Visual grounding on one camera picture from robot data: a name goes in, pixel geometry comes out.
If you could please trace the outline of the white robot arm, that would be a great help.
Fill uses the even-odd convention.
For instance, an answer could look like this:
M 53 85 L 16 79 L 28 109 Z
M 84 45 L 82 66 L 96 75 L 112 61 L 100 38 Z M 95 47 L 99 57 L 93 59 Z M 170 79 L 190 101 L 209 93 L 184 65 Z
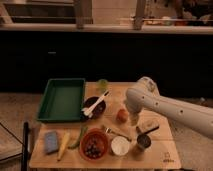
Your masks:
M 150 77 L 144 76 L 129 87 L 125 102 L 131 113 L 145 107 L 213 139 L 213 108 L 161 96 Z

